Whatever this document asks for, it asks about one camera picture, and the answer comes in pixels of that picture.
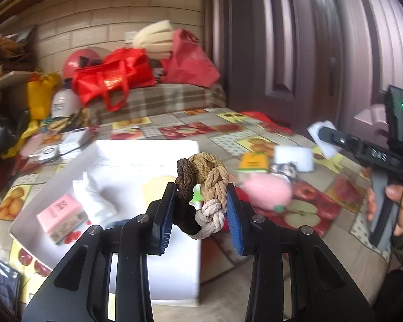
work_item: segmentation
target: gripper handle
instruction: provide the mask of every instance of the gripper handle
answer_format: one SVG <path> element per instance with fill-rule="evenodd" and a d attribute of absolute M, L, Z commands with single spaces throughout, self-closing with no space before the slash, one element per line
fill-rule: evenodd
<path fill-rule="evenodd" d="M 380 251 L 388 248 L 397 221 L 399 205 L 385 195 L 385 188 L 390 184 L 400 184 L 400 181 L 382 169 L 372 168 L 372 187 L 375 192 L 375 202 L 378 206 L 370 226 L 369 242 Z"/>

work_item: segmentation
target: black plastic bag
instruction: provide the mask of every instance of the black plastic bag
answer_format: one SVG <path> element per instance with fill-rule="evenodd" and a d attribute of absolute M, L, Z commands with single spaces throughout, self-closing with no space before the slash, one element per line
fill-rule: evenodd
<path fill-rule="evenodd" d="M 14 146 L 28 127 L 30 115 L 28 110 L 21 112 L 17 124 L 0 114 L 0 154 Z"/>

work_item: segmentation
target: door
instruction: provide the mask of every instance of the door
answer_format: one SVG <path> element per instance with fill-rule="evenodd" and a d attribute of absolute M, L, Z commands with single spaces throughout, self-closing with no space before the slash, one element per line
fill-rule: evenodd
<path fill-rule="evenodd" d="M 337 0 L 345 44 L 339 129 L 386 146 L 384 95 L 403 88 L 403 6 L 399 0 Z"/>
<path fill-rule="evenodd" d="M 335 0 L 228 0 L 228 106 L 304 133 L 337 122 L 342 36 Z"/>

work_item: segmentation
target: brown hair tie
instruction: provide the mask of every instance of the brown hair tie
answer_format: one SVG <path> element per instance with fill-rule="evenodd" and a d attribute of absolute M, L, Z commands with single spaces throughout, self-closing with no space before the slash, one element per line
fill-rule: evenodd
<path fill-rule="evenodd" d="M 177 175 L 175 183 L 178 191 L 173 224 L 179 226 L 179 229 L 188 235 L 196 235 L 202 227 L 196 222 L 196 209 L 188 203 L 194 196 L 196 181 L 191 163 L 186 158 L 177 161 Z"/>
<path fill-rule="evenodd" d="M 229 180 L 224 164 L 210 153 L 202 152 L 192 155 L 188 160 L 179 160 L 177 168 L 175 224 L 194 239 L 203 239 L 221 230 L 227 211 L 226 186 Z M 192 200 L 196 183 L 200 184 L 200 194 L 204 200 L 202 209 L 198 211 L 188 204 Z"/>

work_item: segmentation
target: cardboard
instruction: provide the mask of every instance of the cardboard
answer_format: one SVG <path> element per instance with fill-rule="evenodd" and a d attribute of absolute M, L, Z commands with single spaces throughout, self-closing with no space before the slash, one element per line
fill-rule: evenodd
<path fill-rule="evenodd" d="M 96 180 L 105 199 L 112 202 L 120 219 L 146 210 L 142 185 L 162 175 L 177 176 L 176 161 L 199 152 L 190 140 L 95 141 L 55 174 L 22 209 L 10 233 L 28 253 L 53 269 L 72 243 L 55 245 L 40 227 L 36 215 L 66 193 L 73 194 L 73 180 L 87 171 Z M 86 222 L 75 229 L 83 233 Z M 199 294 L 200 241 L 173 226 L 165 254 L 148 256 L 148 274 L 153 303 L 196 305 Z M 115 293 L 117 255 L 113 256 L 110 293 Z"/>

